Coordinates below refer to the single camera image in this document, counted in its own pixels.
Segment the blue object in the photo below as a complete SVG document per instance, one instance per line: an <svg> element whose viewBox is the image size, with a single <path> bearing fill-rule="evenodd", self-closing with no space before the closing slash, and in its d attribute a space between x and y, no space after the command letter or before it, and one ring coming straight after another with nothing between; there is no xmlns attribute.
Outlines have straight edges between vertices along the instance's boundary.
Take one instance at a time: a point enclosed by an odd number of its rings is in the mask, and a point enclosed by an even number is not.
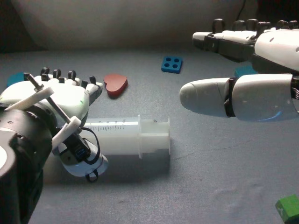
<svg viewBox="0 0 299 224"><path fill-rule="evenodd" d="M254 74L258 74L258 72L255 71L252 66L244 66L235 69L236 78L240 78L241 76L245 76L245 75L254 75Z"/></svg>
<svg viewBox="0 0 299 224"><path fill-rule="evenodd" d="M18 72L11 75L7 80L7 87L11 86L12 84L19 83L24 81L24 72Z"/></svg>
<svg viewBox="0 0 299 224"><path fill-rule="evenodd" d="M162 62L161 70L171 73L180 73L182 62L183 60L181 57L167 56Z"/></svg>

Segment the green block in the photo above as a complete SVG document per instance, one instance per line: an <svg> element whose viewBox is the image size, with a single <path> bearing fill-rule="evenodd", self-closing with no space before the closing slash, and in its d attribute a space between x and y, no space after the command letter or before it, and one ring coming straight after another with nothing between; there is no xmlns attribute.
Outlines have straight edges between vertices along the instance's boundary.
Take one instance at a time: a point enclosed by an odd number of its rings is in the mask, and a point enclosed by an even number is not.
<svg viewBox="0 0 299 224"><path fill-rule="evenodd" d="M299 221L299 199L296 195L280 198L275 207L284 223Z"/></svg>

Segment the gray table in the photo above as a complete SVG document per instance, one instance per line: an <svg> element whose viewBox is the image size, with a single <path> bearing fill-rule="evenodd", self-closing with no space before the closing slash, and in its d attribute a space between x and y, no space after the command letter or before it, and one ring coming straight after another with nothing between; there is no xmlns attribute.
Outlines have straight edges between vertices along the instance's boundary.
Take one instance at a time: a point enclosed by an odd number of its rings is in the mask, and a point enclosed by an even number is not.
<svg viewBox="0 0 299 224"><path fill-rule="evenodd" d="M183 58L180 74L161 72L166 55ZM298 120L246 123L195 114L179 101L182 85L233 77L240 64L191 45L17 53L0 56L1 89L9 75L37 75L43 66L65 75L76 70L86 80L127 76L123 95L112 100L103 91L89 117L169 116L172 153L170 159L164 153L109 158L109 170L95 184L49 157L30 224L281 224L276 201L299 194Z"/></svg>

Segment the robotic hand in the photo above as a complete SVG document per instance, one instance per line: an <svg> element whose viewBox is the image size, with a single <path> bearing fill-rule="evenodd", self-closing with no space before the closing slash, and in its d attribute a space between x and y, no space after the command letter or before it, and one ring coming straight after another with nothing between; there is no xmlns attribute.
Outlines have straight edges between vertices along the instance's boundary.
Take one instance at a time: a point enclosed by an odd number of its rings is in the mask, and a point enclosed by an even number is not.
<svg viewBox="0 0 299 224"><path fill-rule="evenodd" d="M298 23L280 21L276 28L270 29L268 23L249 20L247 24L255 24L259 27L257 31L217 34L214 27L218 22L224 27L222 20L215 20L213 33L195 33L194 45L233 60L249 60L256 71L266 74L190 82L180 90L181 104L196 113L236 116L245 121L280 121L298 117L292 101L299 99L298 79L295 77L299 74L299 29L294 29Z"/></svg>
<svg viewBox="0 0 299 224"><path fill-rule="evenodd" d="M0 95L0 222L28 223L43 188L43 166L53 152L74 176L95 181L107 166L97 145L81 138L88 108L101 94L103 84L76 78L24 74L23 82Z"/></svg>

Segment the red heart-shaped object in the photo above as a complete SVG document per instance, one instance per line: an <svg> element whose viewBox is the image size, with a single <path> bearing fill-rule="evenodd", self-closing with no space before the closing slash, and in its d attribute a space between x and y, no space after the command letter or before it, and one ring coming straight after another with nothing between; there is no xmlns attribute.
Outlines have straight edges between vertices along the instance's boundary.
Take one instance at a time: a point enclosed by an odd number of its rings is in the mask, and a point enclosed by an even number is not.
<svg viewBox="0 0 299 224"><path fill-rule="evenodd" d="M128 79L117 73L111 73L104 77L104 83L109 96L118 97L128 85Z"/></svg>

